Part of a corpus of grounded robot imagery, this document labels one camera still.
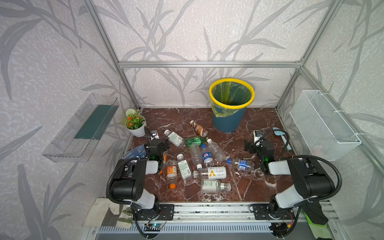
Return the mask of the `square bottle white green label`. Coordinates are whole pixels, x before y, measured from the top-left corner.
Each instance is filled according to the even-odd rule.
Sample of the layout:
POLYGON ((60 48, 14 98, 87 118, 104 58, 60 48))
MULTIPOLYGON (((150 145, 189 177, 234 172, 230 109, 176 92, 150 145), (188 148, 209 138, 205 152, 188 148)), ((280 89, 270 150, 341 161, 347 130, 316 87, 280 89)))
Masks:
POLYGON ((177 155, 178 160, 178 168, 180 175, 184 181, 190 180, 193 178, 193 174, 188 163, 188 160, 185 158, 183 154, 177 155))

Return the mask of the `crushed bottle blue label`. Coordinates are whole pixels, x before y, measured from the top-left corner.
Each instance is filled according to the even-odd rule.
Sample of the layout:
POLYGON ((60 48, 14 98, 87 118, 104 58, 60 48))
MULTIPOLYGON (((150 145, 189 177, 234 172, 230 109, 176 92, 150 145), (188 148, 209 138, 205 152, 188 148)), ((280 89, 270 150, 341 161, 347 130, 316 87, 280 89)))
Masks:
POLYGON ((239 158, 227 159, 227 164, 232 166, 234 169, 241 171, 252 172, 255 169, 255 164, 253 162, 239 158))

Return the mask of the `clear water bottle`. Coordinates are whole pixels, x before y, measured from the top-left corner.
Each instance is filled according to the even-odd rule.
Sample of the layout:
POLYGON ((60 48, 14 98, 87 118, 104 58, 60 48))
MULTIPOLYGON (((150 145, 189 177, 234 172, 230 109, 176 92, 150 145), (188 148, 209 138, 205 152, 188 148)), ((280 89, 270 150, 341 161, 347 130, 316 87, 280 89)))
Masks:
POLYGON ((213 157, 216 159, 218 163, 224 163, 226 162, 226 155, 223 152, 223 150, 220 148, 220 146, 214 142, 212 139, 208 139, 207 143, 209 145, 209 149, 213 155, 213 157))

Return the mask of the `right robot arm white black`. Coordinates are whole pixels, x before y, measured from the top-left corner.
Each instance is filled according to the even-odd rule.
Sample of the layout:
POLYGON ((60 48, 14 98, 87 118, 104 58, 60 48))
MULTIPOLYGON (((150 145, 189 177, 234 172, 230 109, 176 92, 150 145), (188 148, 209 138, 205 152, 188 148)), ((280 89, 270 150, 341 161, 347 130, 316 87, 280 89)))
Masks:
POLYGON ((245 151, 256 154, 261 170, 268 175, 291 176, 293 185, 271 197, 270 215, 305 205, 317 203, 336 195, 342 186, 339 170, 329 161, 317 156, 299 155, 274 159, 274 145, 269 141, 245 141, 245 151))

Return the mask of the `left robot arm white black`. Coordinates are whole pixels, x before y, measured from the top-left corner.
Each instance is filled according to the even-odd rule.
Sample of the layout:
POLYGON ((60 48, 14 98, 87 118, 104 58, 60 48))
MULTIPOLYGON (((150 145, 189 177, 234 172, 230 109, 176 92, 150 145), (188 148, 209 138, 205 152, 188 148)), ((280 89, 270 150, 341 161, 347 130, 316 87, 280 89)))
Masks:
POLYGON ((158 198, 145 189, 147 175, 159 174, 164 168, 164 152, 169 140, 153 139, 144 145, 146 156, 120 159, 111 174, 106 197, 116 204, 129 205, 136 211, 160 213, 158 198))

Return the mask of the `clear Pepsi bottle blue cap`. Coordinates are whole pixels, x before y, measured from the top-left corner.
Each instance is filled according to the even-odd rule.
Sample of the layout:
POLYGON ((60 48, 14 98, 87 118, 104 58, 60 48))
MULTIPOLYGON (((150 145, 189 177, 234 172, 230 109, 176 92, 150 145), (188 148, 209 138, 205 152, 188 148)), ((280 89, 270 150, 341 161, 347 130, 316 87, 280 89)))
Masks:
POLYGON ((205 145, 205 144, 202 145, 202 152, 203 152, 202 158, 203 158, 203 162, 204 162, 205 166, 207 168, 214 167, 215 162, 214 162, 213 156, 212 156, 211 152, 209 151, 207 145, 205 145))

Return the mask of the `clear bottle orange label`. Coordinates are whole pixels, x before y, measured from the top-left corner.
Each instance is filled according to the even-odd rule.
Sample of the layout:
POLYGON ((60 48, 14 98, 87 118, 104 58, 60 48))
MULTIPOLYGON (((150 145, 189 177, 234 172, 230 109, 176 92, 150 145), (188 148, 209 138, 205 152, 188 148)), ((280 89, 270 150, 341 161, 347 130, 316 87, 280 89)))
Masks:
POLYGON ((178 181, 177 162, 174 160, 167 160, 166 170, 167 170, 167 182, 170 185, 170 189, 173 190, 176 188, 176 183, 178 181))

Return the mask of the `clear bottle yellow logo label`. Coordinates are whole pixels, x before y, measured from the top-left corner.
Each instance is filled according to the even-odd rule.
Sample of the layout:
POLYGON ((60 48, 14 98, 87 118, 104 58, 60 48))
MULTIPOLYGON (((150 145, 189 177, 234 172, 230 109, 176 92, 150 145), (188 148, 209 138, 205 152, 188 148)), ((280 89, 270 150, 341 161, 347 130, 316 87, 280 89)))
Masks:
POLYGON ((202 168, 194 171, 193 177, 195 179, 222 180, 227 177, 227 171, 225 167, 202 168))

